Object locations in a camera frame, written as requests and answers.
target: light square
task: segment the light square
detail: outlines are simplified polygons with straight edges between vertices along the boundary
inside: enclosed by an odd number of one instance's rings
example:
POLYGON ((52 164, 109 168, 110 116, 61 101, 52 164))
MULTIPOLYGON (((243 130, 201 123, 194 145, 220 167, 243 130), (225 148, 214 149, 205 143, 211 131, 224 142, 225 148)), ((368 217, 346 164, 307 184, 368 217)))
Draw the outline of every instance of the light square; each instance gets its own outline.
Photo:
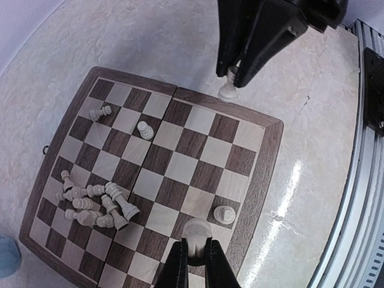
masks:
POLYGON ((82 145, 83 142, 68 135, 60 148, 59 155, 69 162, 74 163, 82 145))
POLYGON ((92 230, 86 251, 90 252, 93 256, 98 257, 100 260, 105 261, 111 242, 112 239, 109 237, 96 230, 92 230))
POLYGON ((120 270, 108 264, 105 264, 98 287, 122 288, 126 277, 126 273, 121 272, 120 270))
POLYGON ((231 146, 228 142, 208 137, 200 160, 224 168, 231 146))
POLYGON ((154 144, 174 151, 179 142, 182 131, 182 127, 162 121, 157 131, 154 144))
POLYGON ((105 151, 100 151, 92 173, 104 178, 105 180, 111 180, 119 161, 119 157, 105 151))
POLYGON ((74 182, 76 186, 84 187, 86 186, 90 171, 85 170, 84 168, 81 168, 78 165, 73 165, 72 171, 71 171, 71 180, 74 182))
POLYGON ((135 251, 142 236, 144 227, 130 222, 128 227, 117 231, 113 241, 135 251))
POLYGON ((165 176, 189 185, 197 165, 197 159, 174 152, 165 176))
POLYGON ((150 145, 149 141, 131 136, 121 158, 141 166, 150 145))
POLYGON ((158 265, 159 261, 136 252, 128 270, 128 275, 152 284, 158 265))
POLYGON ((258 152, 263 140, 265 128, 256 124, 240 121, 233 144, 258 152))
POLYGON ((143 114, 161 119, 167 110, 170 99, 170 96, 152 93, 143 110, 143 114))
POLYGON ((215 195, 189 186, 181 212, 196 218, 206 219, 215 195))
POLYGON ((45 247, 49 230, 50 227, 46 223, 35 217, 29 235, 33 240, 35 240, 41 246, 45 247))
POLYGON ((216 195, 242 202, 247 195, 249 177, 224 169, 216 195))
POLYGON ((163 176, 142 168, 133 187, 133 193, 155 201, 162 181, 163 176))
POLYGON ((185 127, 196 132, 208 135, 214 121, 215 113, 207 109, 193 106, 185 123, 185 127))
POLYGON ((69 267, 78 271, 82 262, 84 250, 69 240, 66 240, 61 259, 69 267))
POLYGON ((123 106, 131 90, 132 87, 115 83, 107 96, 106 102, 123 106))
POLYGON ((100 123, 93 123, 91 129, 86 136, 85 143, 90 144, 98 149, 103 145, 108 137, 111 128, 100 123))
POLYGON ((64 211, 56 209, 55 216, 52 221, 51 227, 59 232, 62 236, 68 237, 72 225, 72 221, 65 219, 64 211))
POLYGON ((154 203, 145 227, 160 234, 170 236, 178 215, 178 211, 154 203))
POLYGON ((140 114, 141 113, 137 111, 121 108, 115 123, 113 123, 113 128, 131 135, 137 125, 140 114))

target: wooden chessboard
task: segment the wooden chessboard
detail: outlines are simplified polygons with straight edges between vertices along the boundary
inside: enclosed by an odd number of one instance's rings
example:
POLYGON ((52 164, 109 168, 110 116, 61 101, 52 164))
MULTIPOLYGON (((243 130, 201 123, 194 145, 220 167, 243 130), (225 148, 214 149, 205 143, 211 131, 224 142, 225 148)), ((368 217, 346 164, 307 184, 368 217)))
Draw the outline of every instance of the wooden chessboard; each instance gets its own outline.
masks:
MULTIPOLYGON (((210 222, 237 274, 266 197, 283 132, 271 116, 174 85, 93 68, 70 104, 41 165, 20 240, 82 287, 153 287, 172 244, 194 217, 210 222), (112 114, 92 122, 88 112, 112 114), (143 140, 146 121, 155 132, 143 140), (76 185, 117 183, 140 209, 127 228, 84 227, 64 218, 60 173, 76 185), (236 221, 213 217, 230 205, 236 221)), ((100 197, 97 210, 105 213, 100 197)), ((190 268, 203 287, 204 268, 190 268)))

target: white chess piece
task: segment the white chess piece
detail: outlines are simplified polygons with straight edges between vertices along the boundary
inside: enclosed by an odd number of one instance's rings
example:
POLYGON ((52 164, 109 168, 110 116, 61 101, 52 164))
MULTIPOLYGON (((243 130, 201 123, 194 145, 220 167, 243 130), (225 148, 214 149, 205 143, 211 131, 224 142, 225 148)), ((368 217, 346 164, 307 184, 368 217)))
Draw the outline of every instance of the white chess piece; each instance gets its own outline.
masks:
POLYGON ((113 226, 115 226, 113 222, 113 217, 109 214, 98 217, 96 220, 96 224, 98 227, 101 228, 112 228, 113 226))
POLYGON ((227 83, 225 83, 224 86, 218 90, 218 97, 223 102, 231 102, 238 97, 236 87, 233 85, 237 70, 237 66, 231 66, 228 68, 227 83))
POLYGON ((64 217, 67 220, 77 220, 82 226, 93 226, 96 225, 96 220, 99 217, 102 217, 103 213, 99 211, 89 211, 83 210, 80 213, 77 213, 75 210, 67 209, 65 211, 64 217))
POLYGON ((74 187, 74 183, 70 179, 70 173, 68 171, 63 170, 61 172, 61 179, 64 181, 64 184, 63 184, 64 192, 67 192, 69 189, 72 189, 74 187))
POLYGON ((76 209, 92 210, 94 202, 90 198, 75 198, 72 201, 72 205, 76 209))
POLYGON ((236 212, 230 206, 218 206, 214 210, 214 217, 220 223, 228 225, 236 219, 236 212))
POLYGON ((144 140, 149 140, 154 136, 154 130, 145 121, 140 121, 137 125, 137 129, 144 140))
POLYGON ((127 219, 127 221, 129 221, 133 215, 140 212, 136 206, 125 201, 124 197, 122 196, 122 191, 119 190, 116 183, 108 182, 106 184, 106 194, 112 198, 112 201, 115 201, 120 205, 122 214, 124 215, 124 218, 127 219))
POLYGON ((101 108, 100 110, 92 109, 89 111, 89 117, 93 122, 96 122, 100 119, 101 116, 107 116, 112 113, 112 109, 110 106, 106 106, 101 108))
POLYGON ((113 217, 113 222, 117 230, 123 229, 128 225, 128 221, 117 212, 117 206, 113 204, 112 199, 108 195, 102 195, 101 202, 107 209, 107 213, 113 217))

